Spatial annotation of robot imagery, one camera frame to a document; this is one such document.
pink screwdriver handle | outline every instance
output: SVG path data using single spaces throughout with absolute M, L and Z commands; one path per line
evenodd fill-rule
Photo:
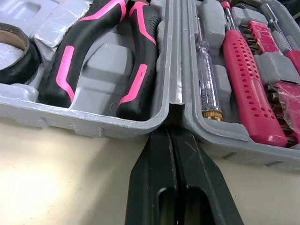
M 252 140 L 262 144 L 286 146 L 287 138 L 268 103 L 253 55 L 237 30 L 226 32 L 223 52 L 240 121 Z
M 300 51 L 292 50 L 292 51 L 289 51 L 285 56 L 288 57 L 292 61 L 298 74 L 300 75 Z

white table surface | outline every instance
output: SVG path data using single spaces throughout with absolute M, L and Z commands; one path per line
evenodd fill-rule
M 123 225 L 145 143 L 0 118 L 0 225 Z M 213 159 L 246 225 L 300 224 L 300 172 Z

tool kit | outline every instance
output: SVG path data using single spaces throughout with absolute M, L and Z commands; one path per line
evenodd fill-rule
M 299 170 L 297 23 L 276 0 L 186 0 L 184 5 L 182 125 L 209 155 Z M 199 54 L 199 40 L 208 42 L 209 60 Z
M 0 116 L 300 170 L 300 28 L 276 0 L 3 0 Z

tool case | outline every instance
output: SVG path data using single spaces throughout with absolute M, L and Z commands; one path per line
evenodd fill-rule
M 70 108 L 39 103 L 39 86 L 51 68 L 54 50 L 59 45 L 56 29 L 66 32 L 84 16 L 91 3 L 89 0 L 71 2 L 71 8 L 68 8 L 68 0 L 0 2 L 0 22 L 21 28 L 28 36 L 37 40 L 39 51 L 45 53 L 42 64 L 29 85 L 0 84 L 1 117 L 13 118 L 20 124 L 38 128 L 54 126 L 71 129 L 78 135 L 133 140 L 143 138 L 158 128 L 168 114 L 179 114 L 181 126 L 192 131 L 210 155 L 241 163 L 262 163 L 280 170 L 300 170 L 299 145 L 282 148 L 255 143 L 239 123 L 235 97 L 224 58 L 220 54 L 225 36 L 225 18 L 223 9 L 216 0 L 151 0 L 150 6 L 158 12 L 161 22 L 157 30 L 157 76 L 148 120 L 133 121 L 116 117 L 118 102 L 130 76 L 135 53 L 127 17 L 90 48 Z M 288 11 L 276 0 L 261 2 L 270 4 L 286 38 L 299 50 L 300 28 Z M 266 23 L 258 12 L 240 8 L 232 10 L 237 26 L 245 25 L 249 20 Z M 217 91 L 225 118 L 223 122 L 205 119 L 201 112 L 195 51 L 196 12 L 205 21 L 203 31 L 211 48 Z M 39 34 L 46 34 L 52 43 L 39 44 L 47 41 L 39 38 Z M 280 50 L 285 52 L 287 47 L 281 37 L 274 34 L 274 39 Z M 282 76 L 294 72 L 286 66 L 284 60 L 260 60 L 260 57 L 255 59 L 262 62 L 262 68 L 270 74 L 270 79 L 281 80 Z M 291 76 L 289 79 L 297 83 L 300 78 Z

pliers handle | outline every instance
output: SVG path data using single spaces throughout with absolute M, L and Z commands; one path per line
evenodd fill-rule
M 120 23 L 128 0 L 94 0 L 85 17 L 62 40 L 47 79 L 42 99 L 46 104 L 69 108 L 83 65 L 94 41 Z M 149 98 L 157 59 L 155 34 L 159 24 L 156 11 L 136 2 L 129 12 L 135 41 L 136 60 L 121 99 L 117 116 L 140 120 Z

